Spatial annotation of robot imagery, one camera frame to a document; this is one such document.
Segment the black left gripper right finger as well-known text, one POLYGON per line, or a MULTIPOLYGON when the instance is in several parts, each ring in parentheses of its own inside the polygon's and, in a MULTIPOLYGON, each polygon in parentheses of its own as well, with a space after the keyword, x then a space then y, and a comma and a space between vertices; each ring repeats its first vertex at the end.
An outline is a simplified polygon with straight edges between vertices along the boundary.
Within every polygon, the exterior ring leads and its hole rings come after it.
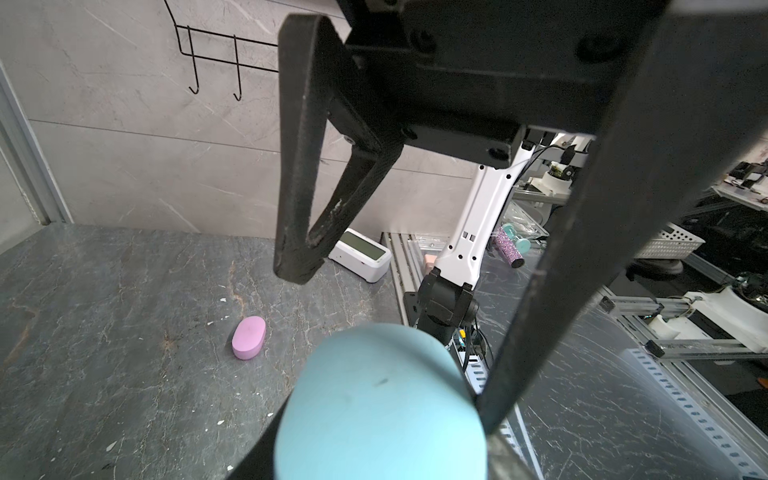
POLYGON ((487 465, 490 480, 534 480, 534 473, 501 433, 487 437, 487 465))

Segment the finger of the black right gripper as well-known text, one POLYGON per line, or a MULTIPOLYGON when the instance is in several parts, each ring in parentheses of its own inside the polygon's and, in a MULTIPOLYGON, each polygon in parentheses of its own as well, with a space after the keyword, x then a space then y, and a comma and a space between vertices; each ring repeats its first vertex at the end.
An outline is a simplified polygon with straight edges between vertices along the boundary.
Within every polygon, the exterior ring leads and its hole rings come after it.
POLYGON ((486 434, 596 290, 766 128, 766 3, 670 3, 628 62, 477 397, 486 434))
POLYGON ((327 17, 287 16, 278 35, 278 66, 281 175, 273 269, 303 285, 390 172, 404 137, 327 17), (328 204, 313 219, 328 125, 353 145, 328 204))

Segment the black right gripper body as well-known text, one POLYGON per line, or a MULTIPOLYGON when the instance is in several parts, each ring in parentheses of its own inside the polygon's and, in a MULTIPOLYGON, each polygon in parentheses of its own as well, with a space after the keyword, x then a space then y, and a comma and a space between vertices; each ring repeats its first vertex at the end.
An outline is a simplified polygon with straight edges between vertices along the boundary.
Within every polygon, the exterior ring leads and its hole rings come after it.
POLYGON ((520 130, 594 134, 663 1, 343 1, 347 50, 409 145, 500 163, 520 130))

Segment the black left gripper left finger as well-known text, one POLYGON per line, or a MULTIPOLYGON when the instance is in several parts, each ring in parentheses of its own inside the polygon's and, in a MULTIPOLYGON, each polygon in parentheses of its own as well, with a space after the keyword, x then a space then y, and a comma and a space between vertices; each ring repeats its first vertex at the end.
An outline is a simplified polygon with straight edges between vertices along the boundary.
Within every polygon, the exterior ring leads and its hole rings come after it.
POLYGON ((274 480, 274 452, 277 435, 285 408, 290 397, 287 397, 279 410, 271 418, 267 428, 247 455, 228 474, 227 480, 274 480))

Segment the pink earbud charging case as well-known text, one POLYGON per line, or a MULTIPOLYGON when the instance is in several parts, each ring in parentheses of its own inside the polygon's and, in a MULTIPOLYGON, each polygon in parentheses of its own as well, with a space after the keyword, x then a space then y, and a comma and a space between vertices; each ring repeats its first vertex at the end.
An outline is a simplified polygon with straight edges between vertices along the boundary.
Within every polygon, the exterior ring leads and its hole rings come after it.
POLYGON ((239 360, 250 360, 262 350, 266 338, 266 322, 260 316, 249 316, 237 325, 231 340, 234 356, 239 360))

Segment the teal earbud charging case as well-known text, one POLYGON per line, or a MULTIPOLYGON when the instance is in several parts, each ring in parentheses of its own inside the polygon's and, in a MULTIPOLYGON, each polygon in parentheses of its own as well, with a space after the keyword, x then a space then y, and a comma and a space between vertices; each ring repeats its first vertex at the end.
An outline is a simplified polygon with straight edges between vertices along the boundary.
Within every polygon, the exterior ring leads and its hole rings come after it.
POLYGON ((372 323, 313 351, 279 424, 278 479, 484 479, 486 437, 464 375, 432 336, 372 323))

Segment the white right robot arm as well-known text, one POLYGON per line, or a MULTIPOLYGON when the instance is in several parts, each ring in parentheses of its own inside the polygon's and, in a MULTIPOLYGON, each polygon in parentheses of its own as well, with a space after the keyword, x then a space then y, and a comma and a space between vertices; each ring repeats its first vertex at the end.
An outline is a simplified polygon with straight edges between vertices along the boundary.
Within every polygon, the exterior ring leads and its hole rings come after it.
POLYGON ((455 326, 534 131, 592 135, 477 400, 494 431, 595 290, 767 127, 763 1, 344 1, 278 36, 275 274, 308 282, 405 146, 479 165, 422 289, 455 326))

